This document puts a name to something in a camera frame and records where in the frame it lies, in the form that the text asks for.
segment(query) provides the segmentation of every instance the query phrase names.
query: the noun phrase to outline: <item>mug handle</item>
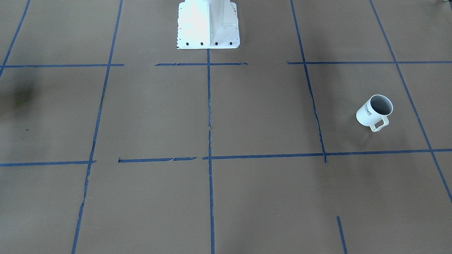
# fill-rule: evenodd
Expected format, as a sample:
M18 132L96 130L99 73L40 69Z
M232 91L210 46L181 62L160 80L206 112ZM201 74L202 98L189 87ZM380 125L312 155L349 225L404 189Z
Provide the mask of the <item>mug handle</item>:
M380 127L375 128L375 124L372 124L372 125L370 126L370 129L371 129L373 132L377 132L377 131L381 130L384 126L386 126L386 125L389 124L389 119L388 119L387 116L383 116L382 119L383 119L383 125L381 125Z

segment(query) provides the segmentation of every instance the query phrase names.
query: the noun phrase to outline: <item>white mug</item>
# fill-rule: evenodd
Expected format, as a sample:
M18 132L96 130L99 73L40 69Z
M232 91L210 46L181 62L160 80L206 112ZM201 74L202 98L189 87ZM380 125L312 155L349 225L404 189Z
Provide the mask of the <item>white mug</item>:
M392 102L386 96L376 94L356 112L356 119L360 124L370 126L373 132L377 132L389 124L388 116L392 110ZM381 120L383 125L375 128L375 124Z

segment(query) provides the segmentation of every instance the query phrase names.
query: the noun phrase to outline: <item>blue tape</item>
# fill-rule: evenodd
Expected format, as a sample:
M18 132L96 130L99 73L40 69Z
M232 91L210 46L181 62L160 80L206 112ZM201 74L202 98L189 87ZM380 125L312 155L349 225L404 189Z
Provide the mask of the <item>blue tape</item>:
M198 157L179 157L179 158L155 158L155 159L118 159L118 163L134 163L134 162L155 162L155 161L178 161L178 160L194 160Z
M323 153L212 156L212 160L257 159L257 158L288 158L288 157L313 157L313 156L323 156Z
M248 63L160 63L155 66L248 65Z
M452 152L452 148L447 149L433 149L434 152ZM361 151L361 152L336 152L326 153L327 156L342 156L342 155L378 155L378 154L408 154L408 153L429 153L429 149L419 150L390 150L390 151ZM323 156L323 153L304 153L304 154L268 154L268 155L226 155L226 156L211 156L212 160L230 160L230 159L258 159L258 158L290 158L290 157L318 157ZM154 161L178 161L178 160L194 160L198 157L180 157L180 158L151 158L151 159L118 159L118 163L133 163L133 162L154 162Z
M209 197L210 197L210 246L211 253L215 254L215 226L213 219L213 179L212 179L212 98L210 79L210 49L207 49L207 107L209 112Z
M160 63L155 66L206 66L207 63Z
M248 65L248 63L211 63L210 65Z
M386 43L388 45L389 51L391 52L391 55L392 55L392 59L394 59L395 65L397 67L397 71L399 72L400 78L402 79L403 87L405 88L406 94L407 94L408 99L410 100L410 103L411 103L411 107L413 108L414 113L416 115L416 118L418 119L419 126L421 127L422 133L424 135L425 141L427 142L427 145L428 145L428 148L430 150L430 153L432 154L432 157L433 157L433 160L435 162L436 168L438 170L439 176L441 177L441 180L443 181L443 185L444 185L444 187L446 189L447 195L449 196L449 200L452 203L452 194L451 194L451 192L449 190L449 187L447 185L447 182L446 182L446 180L445 180L445 178L443 176L443 172L441 171L441 168L440 168L439 163L438 163L438 161L436 159L436 156L435 156L435 153L434 153L434 151L432 149L430 141L428 140L427 133L425 132L424 126L422 125L421 118L419 117L418 111L416 110L416 107L414 106L414 102L413 102L413 100L411 98L410 92L408 91L408 87L407 87L405 79L404 79L404 77L402 75L402 71L400 70L399 64L397 63L396 57L395 57L394 52L392 50L392 47L391 47L391 45L389 43L388 37L386 36L385 30L383 29L383 25L381 24L380 18L378 17L377 10L375 9L375 6L373 5L372 0L369 0L369 2L371 4L371 6L372 6L372 9L373 9L373 12L375 14L375 17L377 18L378 24L380 25L381 32L383 33L383 36L385 37L385 40L386 40Z
M80 225L81 225L82 216L83 216L83 209L85 207L85 201L86 201L86 192L88 190L88 182L89 182L88 181L88 177L89 177L89 174L91 172L91 165L93 163L94 150L96 148L97 133L99 131L100 116L102 114L102 103L104 101L105 90L107 88L107 82L108 82L108 75L110 73L110 66L112 64L114 45L115 45L115 41L116 41L116 35L118 33L119 19L121 17L122 2L123 2L123 0L121 0L121 2L119 3L118 17L116 19L116 26L115 26L115 30L114 30L114 33L113 33L113 40L112 40L112 45L111 45L111 49L110 49L110 56L108 58L107 71L105 73L104 87L102 89L102 96L100 98L99 110L98 110L98 113L97 113L96 128L94 130L94 137L93 137L93 147L91 148L91 153L89 155L88 168L86 170L85 188L84 188L84 191L83 191L83 201L82 201L82 204L80 205L79 218L77 220L77 227L75 229L74 243L72 245L72 252L71 252L72 254L75 254L75 249L77 247L77 241L78 241L78 238L79 238Z
M298 43L300 44L301 57L303 58L303 66L305 68L305 74L306 74L306 80L308 82L309 93L311 94L312 107L314 108L315 120L317 121L317 128L319 129L319 138L320 138L320 144L322 145L323 157L324 157L325 163L328 164L327 159L326 159L325 145L323 144L322 130L320 129L319 117L317 115L317 109L315 108L315 101L314 101L314 95L312 93L311 80L309 79L308 66L306 64L305 53L303 51L303 44L301 42L300 30L298 29L297 16L295 15L295 8L293 7L293 0L290 0L290 4L292 6L292 14L293 14L293 19L295 21L295 28L297 29Z
M394 61L333 61L306 62L306 64L395 64ZM398 61L399 64L450 64L452 61ZM287 62L289 65L302 65L303 62Z
M448 64L452 61L398 61L400 64Z
M342 248L344 249L344 254L347 254L347 246L345 244L344 231L342 230L342 223L340 222L339 216L336 216L336 219L338 220L340 239L342 241Z
M338 62L306 62L306 64L393 64L393 61L338 61Z
M50 161L50 162L19 162L19 163L0 163L0 167L20 167L20 166L43 166L43 165L69 165L69 164L88 164L87 160L79 161Z
M110 66L124 66L124 64L111 64ZM108 64L47 64L47 65L6 65L5 68L59 68L59 67L108 67Z
M27 1L27 5L25 6L24 13L22 14L22 18L20 19L20 22L19 22L19 26L17 26L16 33L14 34L13 40L11 41L11 44L8 48L8 53L6 53L5 60L3 61L2 68L0 69L0 77L3 74L3 70L5 69L6 63L8 62L9 55L11 54L11 50L13 49L14 42L16 42L17 35L19 34L20 28L22 27L22 23L24 22L25 15L27 14L27 11L28 11L28 6L30 6L30 1L31 0Z

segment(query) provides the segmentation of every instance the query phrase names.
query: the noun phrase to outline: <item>printed text on mug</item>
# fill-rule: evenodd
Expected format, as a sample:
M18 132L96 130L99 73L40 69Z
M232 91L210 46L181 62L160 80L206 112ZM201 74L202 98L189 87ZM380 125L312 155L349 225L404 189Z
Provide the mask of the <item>printed text on mug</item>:
M369 111L369 108L367 107L367 103L366 105L364 105L364 109L366 110L367 115L372 115L372 113Z

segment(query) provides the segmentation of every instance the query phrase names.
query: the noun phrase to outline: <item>grid line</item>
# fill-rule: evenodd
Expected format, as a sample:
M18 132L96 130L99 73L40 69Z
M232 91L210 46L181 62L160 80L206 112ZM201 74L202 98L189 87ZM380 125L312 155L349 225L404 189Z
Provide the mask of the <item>grid line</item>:
M339 216L336 216L336 219L338 221L338 227L339 227L340 239L341 239L341 242L342 242L342 248L344 249L344 254L347 254L347 245L345 244L344 231L342 230L342 223L340 221L340 217Z
M159 63L155 66L218 66L218 65L248 65L248 63Z
M60 67L108 67L108 64L43 64L43 65L6 65L4 68L60 68Z
M24 22L25 15L27 14L27 11L28 11L28 7L30 6L30 1L31 0L27 1L27 5L25 6L24 13L22 14L22 18L20 19L20 22L19 22L19 26L17 26L16 33L14 34L13 40L11 41L11 44L8 48L8 53L6 53L5 60L3 61L3 65L0 68L0 77L3 74L3 70L5 69L6 63L8 62L8 58L9 58L9 55L11 54L11 50L13 49L14 43L16 42L17 35L19 34L20 28L22 27L22 23Z
M452 61L326 61L326 62L306 62L311 64L451 64ZM289 62L289 65L303 65L304 62Z
M100 117L101 117L101 114L102 114L102 103L104 102L105 90L107 88L108 75L110 73L110 66L111 66L112 58L113 58L114 45L115 45L115 41L116 41L116 35L118 33L119 20L121 18L122 3L123 3L123 0L121 0L119 2L118 17L116 19L116 26L115 26L115 30L114 30L114 33L113 33L113 40L112 40L111 49L110 49L110 56L108 58L108 66L107 66L107 71L105 73L104 87L102 89L102 96L100 98L99 110L98 110L98 113L97 113L96 127L94 129L93 147L92 147L91 153L89 155L88 168L86 170L83 201L82 201L82 204L80 205L80 211L79 211L79 216L78 216L78 220L77 220L77 227L75 228L74 243L72 245L72 254L75 254L75 250L77 248L77 241L78 241L79 232L80 232L81 220L82 220L82 216L83 216L83 209L85 207L85 201L86 201L86 192L88 190L88 182L89 182L88 181L88 177L89 177L89 174L91 172L91 165L93 164L94 150L96 148L96 141L97 141L97 133L99 131Z
M18 163L0 163L0 167L20 167L20 166L42 166L42 165L69 165L69 164L88 164L87 160L76 161L48 161L48 162L18 162Z
M433 149L434 152L452 152L450 149ZM410 153L430 153L430 149L418 150L390 150L390 151L358 151L358 152L335 152L326 153L327 156L348 156L348 155L380 155L380 154L410 154ZM225 155L211 156L212 160L231 160L231 159L259 159L259 158L290 158L290 157L319 157L323 153L301 153L301 154L266 154L266 155ZM157 161L180 161L180 160L208 160L205 157L174 157L174 158L149 158L149 159L119 159L118 163L137 163L137 162L157 162Z
M210 197L210 244L211 253L215 254L215 226L213 219L213 178L212 178L212 98L210 79L210 49L207 49L207 107L209 111L209 197Z
M438 160L436 159L436 156L435 156L435 153L434 153L434 151L432 149L430 141L428 140L427 133L425 132L424 126L422 125L421 118L419 117L418 111L416 110L416 107L414 105L413 99L411 98L410 92L408 91L408 87L406 85L405 79L404 79L404 77L402 75L402 71L400 70L399 64L398 64L398 62L396 60L396 57L394 55L394 52L392 50L391 44L389 43L389 39L386 36L385 30L383 29L383 25L382 25L382 23L380 21L380 18L378 17L377 10L375 9L375 6L374 6L372 0L369 0L369 2L371 4L371 6L372 6L372 9L373 9L373 12L375 14L375 17L377 18L378 24L380 25L381 32L383 33L383 36L385 37L385 40L386 40L386 43L388 45L389 51L391 52L391 55L392 55L392 59L394 60L395 66L397 67L397 71L399 72L400 78L402 79L402 83L403 83L403 86L405 88L405 91L406 91L406 94L408 96L408 99L410 100L411 107L413 108L414 113L416 115L416 118L418 119L419 126L420 126L420 128L422 130L422 133L424 135L425 141L427 142L427 145L428 145L428 148L430 150L430 153L432 154L433 160L435 162L435 165L436 165L438 173L439 173L439 175L441 177L441 180L443 181L443 184L444 184L444 187L446 189L447 195L449 196L449 200L452 203L452 194L451 194L451 192L449 190L449 187L447 185L447 182L446 182L446 180L444 178L443 172L441 171L441 168L439 166Z
M301 57L303 59L303 66L305 68L305 74L306 74L306 80L308 82L309 93L311 94L312 107L314 108L314 116L315 116L315 120L317 121L317 128L319 129L319 138L320 138L320 144L322 145L323 157L324 157L325 163L328 164L327 159L326 159L325 146L323 144L322 131L320 129L319 117L317 115L317 109L315 108L315 101L314 101L314 95L312 93L311 80L309 79L308 66L306 64L305 53L303 51L303 44L301 42L300 30L298 29L297 16L295 14L295 8L293 7L293 0L290 0L290 4L292 7L292 14L293 14L293 20L295 22L295 29L297 30L298 43L300 44Z

